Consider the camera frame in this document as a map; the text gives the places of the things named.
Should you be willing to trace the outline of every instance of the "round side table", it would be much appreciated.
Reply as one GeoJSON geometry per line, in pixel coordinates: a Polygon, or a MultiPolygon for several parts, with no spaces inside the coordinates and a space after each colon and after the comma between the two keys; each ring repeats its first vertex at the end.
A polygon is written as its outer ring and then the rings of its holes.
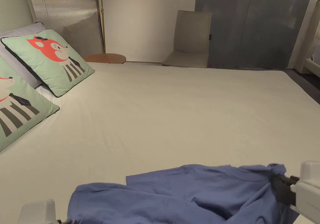
{"type": "Polygon", "coordinates": [[[98,63],[109,63],[109,64],[123,64],[127,61],[125,56],[120,54],[94,54],[84,58],[86,62],[98,62],[98,63]]]}

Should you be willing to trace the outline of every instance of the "dark floor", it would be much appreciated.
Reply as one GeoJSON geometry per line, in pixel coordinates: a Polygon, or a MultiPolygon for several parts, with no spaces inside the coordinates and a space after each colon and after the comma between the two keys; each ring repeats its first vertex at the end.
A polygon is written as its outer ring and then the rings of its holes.
{"type": "Polygon", "coordinates": [[[308,95],[320,104],[320,78],[313,74],[299,74],[292,69],[282,70],[308,95]]]}

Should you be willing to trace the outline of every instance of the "white wall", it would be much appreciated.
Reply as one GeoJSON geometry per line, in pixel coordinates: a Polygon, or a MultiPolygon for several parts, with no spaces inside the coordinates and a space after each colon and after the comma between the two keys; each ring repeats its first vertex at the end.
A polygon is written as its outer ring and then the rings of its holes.
{"type": "Polygon", "coordinates": [[[308,26],[309,26],[309,21],[310,21],[312,12],[315,9],[317,1],[318,0],[310,0],[310,2],[309,2],[309,5],[308,5],[308,8],[307,8],[303,23],[301,25],[301,29],[300,29],[299,35],[297,37],[296,44],[294,46],[294,49],[293,49],[293,52],[292,52],[292,55],[291,55],[291,59],[290,59],[290,62],[289,62],[288,68],[293,68],[294,67],[299,72],[302,71],[303,63],[296,63],[296,60],[297,60],[297,57],[299,55],[301,44],[302,44],[302,42],[304,40],[304,37],[305,37],[305,34],[307,32],[307,29],[308,29],[308,26]]]}
{"type": "Polygon", "coordinates": [[[195,2],[103,0],[106,52],[128,61],[162,62],[173,50],[177,11],[194,11],[195,2]]]}

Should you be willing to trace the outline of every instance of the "striped shirt illustration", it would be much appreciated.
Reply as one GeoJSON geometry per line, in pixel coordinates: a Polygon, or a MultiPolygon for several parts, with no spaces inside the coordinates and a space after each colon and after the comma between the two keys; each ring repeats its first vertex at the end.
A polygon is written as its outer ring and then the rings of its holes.
{"type": "Polygon", "coordinates": [[[69,81],[73,81],[74,79],[78,78],[82,73],[85,72],[85,70],[80,66],[80,64],[69,58],[69,63],[67,65],[64,65],[64,69],[68,75],[69,81]]]}
{"type": "Polygon", "coordinates": [[[40,113],[28,101],[23,101],[17,101],[12,94],[0,101],[0,126],[7,137],[40,113]]]}

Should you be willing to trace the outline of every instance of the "chair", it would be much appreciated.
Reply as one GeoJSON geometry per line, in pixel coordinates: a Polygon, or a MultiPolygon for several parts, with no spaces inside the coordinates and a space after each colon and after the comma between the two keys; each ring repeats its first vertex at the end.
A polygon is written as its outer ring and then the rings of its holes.
{"type": "Polygon", "coordinates": [[[211,15],[211,12],[178,11],[173,52],[162,65],[208,66],[211,15]]]}

